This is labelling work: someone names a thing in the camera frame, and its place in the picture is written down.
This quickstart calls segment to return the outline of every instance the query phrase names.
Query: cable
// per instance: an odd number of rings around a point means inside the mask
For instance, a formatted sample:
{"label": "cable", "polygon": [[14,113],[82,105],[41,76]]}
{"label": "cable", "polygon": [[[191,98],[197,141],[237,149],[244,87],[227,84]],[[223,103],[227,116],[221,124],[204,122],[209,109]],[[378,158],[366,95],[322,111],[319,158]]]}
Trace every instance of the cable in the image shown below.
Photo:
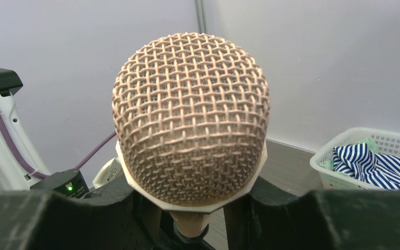
{"label": "cable", "polygon": [[[7,144],[8,148],[10,149],[11,153],[15,157],[16,161],[21,165],[21,167],[27,171],[27,173],[32,174],[34,177],[37,177],[39,179],[45,179],[48,177],[48,175],[37,172],[34,168],[28,164],[28,162],[25,161],[21,153],[19,152],[17,146],[15,145],[15,142],[11,138],[10,132],[8,131],[7,127],[5,126],[4,119],[2,119],[2,116],[0,114],[0,132],[2,134],[2,137],[4,138],[5,143]],[[116,136],[116,133],[113,132],[110,134],[107,138],[105,138],[101,143],[99,143],[85,158],[77,164],[74,168],[80,169],[85,163],[93,157],[99,149],[101,149],[109,140],[114,138]]]}

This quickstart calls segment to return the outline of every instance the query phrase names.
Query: led indicator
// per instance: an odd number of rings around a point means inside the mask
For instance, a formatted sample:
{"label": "led indicator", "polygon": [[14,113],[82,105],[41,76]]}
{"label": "led indicator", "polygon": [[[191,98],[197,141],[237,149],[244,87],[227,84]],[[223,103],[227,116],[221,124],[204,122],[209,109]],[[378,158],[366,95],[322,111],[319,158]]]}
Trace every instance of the led indicator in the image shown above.
{"label": "led indicator", "polygon": [[74,186],[71,182],[66,184],[65,187],[67,188],[68,192],[72,192],[74,190]]}

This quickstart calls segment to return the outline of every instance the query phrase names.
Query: black joint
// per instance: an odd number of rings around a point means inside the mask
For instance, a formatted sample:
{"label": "black joint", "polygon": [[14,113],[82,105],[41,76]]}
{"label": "black joint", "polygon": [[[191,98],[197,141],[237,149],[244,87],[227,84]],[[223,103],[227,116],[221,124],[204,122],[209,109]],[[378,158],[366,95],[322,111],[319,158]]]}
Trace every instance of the black joint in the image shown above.
{"label": "black joint", "polygon": [[179,240],[184,244],[200,244],[202,242],[203,238],[208,234],[208,231],[209,231],[209,224],[208,224],[208,225],[206,225],[205,229],[199,236],[197,236],[195,238],[189,238],[189,237],[183,236],[183,234],[180,233],[179,229],[177,229],[175,222],[173,225],[174,225],[174,233],[179,238]]}
{"label": "black joint", "polygon": [[16,72],[0,68],[0,94],[1,96],[15,95],[23,86]]}

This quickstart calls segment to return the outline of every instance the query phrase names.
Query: wire mesh dome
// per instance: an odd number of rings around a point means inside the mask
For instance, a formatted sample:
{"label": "wire mesh dome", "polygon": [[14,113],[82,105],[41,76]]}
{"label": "wire mesh dome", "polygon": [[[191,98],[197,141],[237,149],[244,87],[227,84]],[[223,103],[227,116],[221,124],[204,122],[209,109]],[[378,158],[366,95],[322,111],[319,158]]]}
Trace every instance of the wire mesh dome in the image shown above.
{"label": "wire mesh dome", "polygon": [[162,37],[142,47],[114,84],[114,124],[129,174],[170,204],[223,201],[253,177],[269,120],[255,60],[207,34]]}

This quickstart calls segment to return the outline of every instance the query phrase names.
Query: white laundry basket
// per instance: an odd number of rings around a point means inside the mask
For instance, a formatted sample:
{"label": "white laundry basket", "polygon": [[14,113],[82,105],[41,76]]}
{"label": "white laundry basket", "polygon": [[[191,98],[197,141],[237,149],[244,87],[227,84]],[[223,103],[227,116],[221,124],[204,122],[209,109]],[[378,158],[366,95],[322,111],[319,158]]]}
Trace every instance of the white laundry basket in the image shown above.
{"label": "white laundry basket", "polygon": [[324,188],[382,189],[320,166],[320,163],[332,159],[334,147],[353,144],[367,138],[372,138],[378,144],[379,153],[400,156],[400,133],[368,128],[349,129],[332,139],[310,159],[310,165],[319,172]]}

